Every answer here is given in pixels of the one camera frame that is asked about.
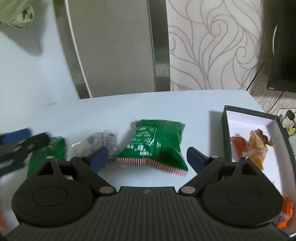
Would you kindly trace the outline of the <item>black white clear packet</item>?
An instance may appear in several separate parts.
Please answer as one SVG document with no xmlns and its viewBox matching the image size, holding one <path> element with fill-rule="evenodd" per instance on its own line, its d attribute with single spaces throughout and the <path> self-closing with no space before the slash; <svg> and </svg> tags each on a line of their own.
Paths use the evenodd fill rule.
<svg viewBox="0 0 296 241">
<path fill-rule="evenodd" d="M 101 147 L 108 149 L 108 158 L 115 159 L 118 153 L 117 147 L 118 134 L 111 130 L 96 132 L 86 138 L 86 141 L 91 145 L 92 150 L 98 150 Z"/>
</svg>

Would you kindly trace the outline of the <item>green snack bag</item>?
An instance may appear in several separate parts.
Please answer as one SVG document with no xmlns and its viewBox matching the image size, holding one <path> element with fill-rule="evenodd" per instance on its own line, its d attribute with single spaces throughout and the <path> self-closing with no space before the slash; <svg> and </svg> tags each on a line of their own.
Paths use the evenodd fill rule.
<svg viewBox="0 0 296 241">
<path fill-rule="evenodd" d="M 51 137 L 48 146 L 32 152 L 27 176 L 34 172 L 46 157 L 53 157 L 56 161 L 65 161 L 66 151 L 66 141 L 63 137 Z"/>
<path fill-rule="evenodd" d="M 130 143 L 117 154 L 123 166 L 143 166 L 186 176 L 188 166 L 181 152 L 185 124 L 171 120 L 134 120 Z"/>
</svg>

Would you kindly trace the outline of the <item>orange snack packet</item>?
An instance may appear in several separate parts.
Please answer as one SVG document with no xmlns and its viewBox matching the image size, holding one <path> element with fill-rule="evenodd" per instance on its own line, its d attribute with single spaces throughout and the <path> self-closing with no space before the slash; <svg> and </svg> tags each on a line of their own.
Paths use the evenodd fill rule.
<svg viewBox="0 0 296 241">
<path fill-rule="evenodd" d="M 243 137 L 232 137 L 232 144 L 235 149 L 235 160 L 246 156 L 248 141 Z"/>
</svg>

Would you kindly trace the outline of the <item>brown yellow snack packet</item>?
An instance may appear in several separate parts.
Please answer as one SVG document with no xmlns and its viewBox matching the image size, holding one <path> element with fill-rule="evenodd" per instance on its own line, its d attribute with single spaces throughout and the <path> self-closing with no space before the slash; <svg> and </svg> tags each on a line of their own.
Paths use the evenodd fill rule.
<svg viewBox="0 0 296 241">
<path fill-rule="evenodd" d="M 252 130 L 247 145 L 246 158 L 250 159 L 261 171 L 267 156 L 268 146 L 274 147 L 272 138 L 263 134 L 261 129 Z"/>
</svg>

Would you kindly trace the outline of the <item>small orange packet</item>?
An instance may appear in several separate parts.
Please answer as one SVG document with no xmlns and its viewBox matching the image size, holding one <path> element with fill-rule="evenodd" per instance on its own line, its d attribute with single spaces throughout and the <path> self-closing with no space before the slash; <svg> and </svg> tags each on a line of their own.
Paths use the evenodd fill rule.
<svg viewBox="0 0 296 241">
<path fill-rule="evenodd" d="M 275 224 L 277 228 L 283 229 L 288 227 L 289 221 L 293 216 L 293 203 L 286 197 L 282 197 L 282 209 Z"/>
</svg>

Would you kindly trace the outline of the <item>black shallow box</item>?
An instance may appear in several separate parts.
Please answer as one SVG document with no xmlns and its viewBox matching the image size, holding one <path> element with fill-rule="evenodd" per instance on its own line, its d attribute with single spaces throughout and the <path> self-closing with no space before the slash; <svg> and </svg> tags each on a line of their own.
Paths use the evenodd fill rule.
<svg viewBox="0 0 296 241">
<path fill-rule="evenodd" d="M 295 201 L 295 157 L 277 116 L 227 105 L 222 131 L 227 161 L 250 159 L 281 195 Z"/>
</svg>

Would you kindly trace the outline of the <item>black power adapter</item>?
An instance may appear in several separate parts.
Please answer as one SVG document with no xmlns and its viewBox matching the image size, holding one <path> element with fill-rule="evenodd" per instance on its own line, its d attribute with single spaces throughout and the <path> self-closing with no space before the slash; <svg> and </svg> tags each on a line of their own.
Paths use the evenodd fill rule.
<svg viewBox="0 0 296 241">
<path fill-rule="evenodd" d="M 287 112 L 286 112 L 286 117 L 290 120 L 290 121 L 294 121 L 294 119 L 295 119 L 295 114 L 294 114 L 294 112 L 292 111 L 292 110 L 288 110 Z"/>
</svg>

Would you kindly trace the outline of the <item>green cloth bag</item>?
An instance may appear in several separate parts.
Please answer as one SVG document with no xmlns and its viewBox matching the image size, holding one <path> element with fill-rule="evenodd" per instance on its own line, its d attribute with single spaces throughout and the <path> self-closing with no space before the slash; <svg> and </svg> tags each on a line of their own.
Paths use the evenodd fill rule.
<svg viewBox="0 0 296 241">
<path fill-rule="evenodd" d="M 35 17 L 33 1 L 1 0 L 1 24 L 15 28 L 25 28 Z"/>
</svg>

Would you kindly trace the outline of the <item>white wall socket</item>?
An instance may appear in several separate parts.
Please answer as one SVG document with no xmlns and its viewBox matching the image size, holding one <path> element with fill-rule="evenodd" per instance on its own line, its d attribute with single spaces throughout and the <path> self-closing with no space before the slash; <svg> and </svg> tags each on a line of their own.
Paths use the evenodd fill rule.
<svg viewBox="0 0 296 241">
<path fill-rule="evenodd" d="M 290 119 L 287 117 L 287 111 L 289 109 L 280 108 L 277 112 L 277 115 L 280 119 L 282 125 L 287 128 L 290 125 Z"/>
</svg>

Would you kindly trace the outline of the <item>grey wall panel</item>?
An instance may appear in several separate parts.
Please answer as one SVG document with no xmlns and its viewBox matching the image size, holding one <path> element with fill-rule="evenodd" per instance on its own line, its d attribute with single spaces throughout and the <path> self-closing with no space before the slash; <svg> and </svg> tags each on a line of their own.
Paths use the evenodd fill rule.
<svg viewBox="0 0 296 241">
<path fill-rule="evenodd" d="M 81 99 L 170 90 L 165 1 L 54 1 Z"/>
</svg>

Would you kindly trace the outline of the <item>black wall television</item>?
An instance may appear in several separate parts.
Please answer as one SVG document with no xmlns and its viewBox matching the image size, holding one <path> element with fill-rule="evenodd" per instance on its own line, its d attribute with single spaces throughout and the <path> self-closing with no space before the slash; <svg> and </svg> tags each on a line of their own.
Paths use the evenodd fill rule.
<svg viewBox="0 0 296 241">
<path fill-rule="evenodd" d="M 295 93 L 295 1 L 276 1 L 268 90 Z"/>
</svg>

